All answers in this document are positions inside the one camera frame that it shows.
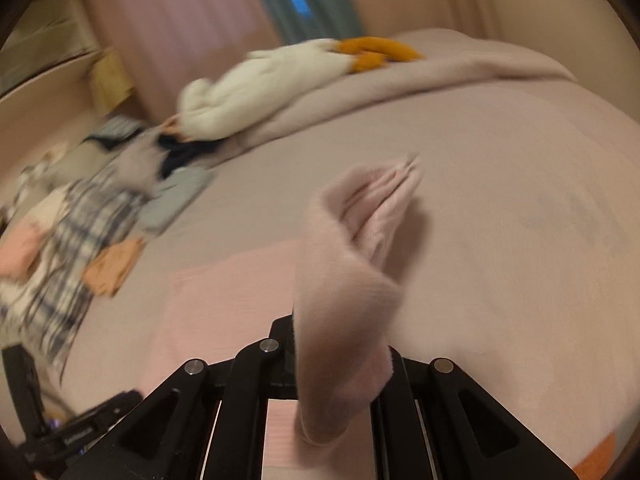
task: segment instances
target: orange plush foot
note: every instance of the orange plush foot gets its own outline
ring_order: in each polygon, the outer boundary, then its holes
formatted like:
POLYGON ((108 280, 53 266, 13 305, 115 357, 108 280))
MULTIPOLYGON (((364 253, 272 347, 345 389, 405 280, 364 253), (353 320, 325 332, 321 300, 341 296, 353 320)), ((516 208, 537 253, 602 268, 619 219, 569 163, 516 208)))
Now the orange plush foot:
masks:
POLYGON ((386 65, 386 56, 379 52, 363 52, 355 56, 351 72, 365 72, 386 65))
POLYGON ((341 41, 338 50, 343 54, 359 54, 362 51, 384 54, 391 61, 412 61, 424 56, 410 46, 395 40, 363 36, 341 41))

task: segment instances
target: folded orange cloth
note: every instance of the folded orange cloth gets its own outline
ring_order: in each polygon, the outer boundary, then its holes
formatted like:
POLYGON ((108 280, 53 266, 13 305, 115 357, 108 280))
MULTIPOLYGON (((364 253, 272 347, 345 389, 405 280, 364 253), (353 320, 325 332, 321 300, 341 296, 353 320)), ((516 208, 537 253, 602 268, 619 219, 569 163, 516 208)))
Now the folded orange cloth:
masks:
POLYGON ((82 281, 96 296, 112 297, 127 279, 144 246, 142 238, 131 238, 103 249, 87 265, 82 281))

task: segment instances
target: light blue folded cloth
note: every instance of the light blue folded cloth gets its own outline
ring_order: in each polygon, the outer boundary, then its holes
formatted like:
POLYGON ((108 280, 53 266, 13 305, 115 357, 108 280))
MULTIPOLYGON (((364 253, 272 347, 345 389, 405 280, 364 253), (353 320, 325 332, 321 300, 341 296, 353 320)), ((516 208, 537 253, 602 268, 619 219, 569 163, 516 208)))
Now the light blue folded cloth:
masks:
POLYGON ((181 168, 159 182, 152 199, 140 211, 139 226, 158 236, 207 187, 213 174, 204 168, 181 168))

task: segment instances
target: metal screw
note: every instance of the metal screw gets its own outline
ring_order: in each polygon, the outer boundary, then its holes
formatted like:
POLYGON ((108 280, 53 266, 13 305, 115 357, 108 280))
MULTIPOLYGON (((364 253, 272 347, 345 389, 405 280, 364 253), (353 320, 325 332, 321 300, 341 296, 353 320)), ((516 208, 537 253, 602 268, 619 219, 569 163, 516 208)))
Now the metal screw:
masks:
POLYGON ((263 339, 260 341, 260 350, 263 352, 273 352, 278 349, 280 343, 278 343, 275 339, 263 339))
POLYGON ((453 363, 448 359, 437 359, 433 366, 435 366, 436 370, 441 374, 448 374, 453 371, 453 363))
POLYGON ((189 375, 199 374, 204 370, 204 363, 200 359, 192 359, 184 364, 184 371, 189 375))

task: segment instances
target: bed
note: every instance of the bed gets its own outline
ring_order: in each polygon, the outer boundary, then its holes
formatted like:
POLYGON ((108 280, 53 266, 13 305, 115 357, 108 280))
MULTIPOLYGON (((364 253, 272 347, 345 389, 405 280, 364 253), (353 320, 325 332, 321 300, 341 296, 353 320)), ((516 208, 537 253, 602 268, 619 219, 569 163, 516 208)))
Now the bed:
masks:
MULTIPOLYGON (((285 137, 221 150, 211 186, 113 300, 92 303, 60 384, 73 409, 140 387, 176 272, 295 239, 316 189, 353 164, 419 152, 424 178, 388 268, 406 291, 390 343, 455 360, 571 466, 635 424, 640 126, 542 55, 448 30, 399 39, 432 70, 457 59, 467 78, 420 91, 399 84, 411 67, 347 76, 362 82, 308 94, 261 140, 285 137), (365 104, 358 89, 372 86, 391 90, 365 104), (317 102, 332 105, 305 124, 317 102)), ((210 308, 215 337, 224 306, 210 308)))

